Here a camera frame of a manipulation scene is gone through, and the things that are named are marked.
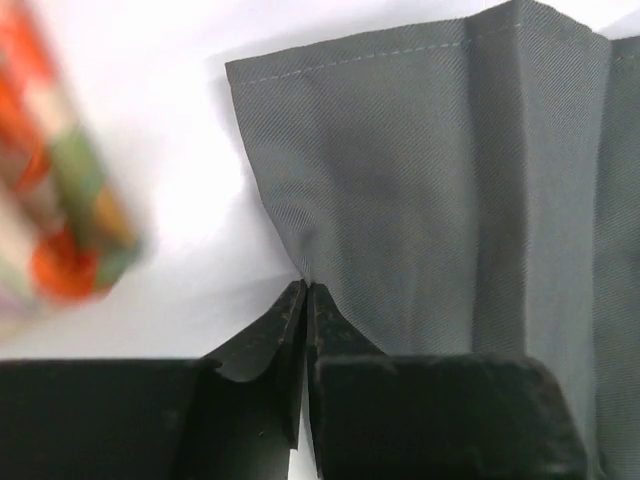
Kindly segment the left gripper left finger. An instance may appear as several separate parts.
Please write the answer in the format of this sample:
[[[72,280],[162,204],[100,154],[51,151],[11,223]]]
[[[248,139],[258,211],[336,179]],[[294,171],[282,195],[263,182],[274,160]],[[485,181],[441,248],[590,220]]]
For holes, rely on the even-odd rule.
[[[198,359],[5,360],[5,479],[283,479],[306,286]]]

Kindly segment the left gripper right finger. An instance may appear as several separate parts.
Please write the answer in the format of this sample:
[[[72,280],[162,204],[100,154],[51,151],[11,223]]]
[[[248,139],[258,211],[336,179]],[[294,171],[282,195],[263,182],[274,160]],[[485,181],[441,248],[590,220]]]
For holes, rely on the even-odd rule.
[[[392,356],[326,287],[307,296],[309,414],[323,479],[584,479],[560,386],[531,358]]]

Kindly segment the floral orange skirt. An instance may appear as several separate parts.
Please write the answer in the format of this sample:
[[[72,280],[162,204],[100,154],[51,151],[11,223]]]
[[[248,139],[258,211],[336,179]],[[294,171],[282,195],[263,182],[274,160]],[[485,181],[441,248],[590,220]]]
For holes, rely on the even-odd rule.
[[[28,4],[1,4],[1,335],[106,294],[140,237]]]

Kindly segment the grey skirt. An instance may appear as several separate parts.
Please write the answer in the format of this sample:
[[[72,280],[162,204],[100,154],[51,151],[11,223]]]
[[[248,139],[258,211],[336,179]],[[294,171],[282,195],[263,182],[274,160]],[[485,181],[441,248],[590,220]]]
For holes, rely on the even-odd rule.
[[[639,41],[510,1],[233,61],[303,277],[389,353],[530,355],[639,475]]]

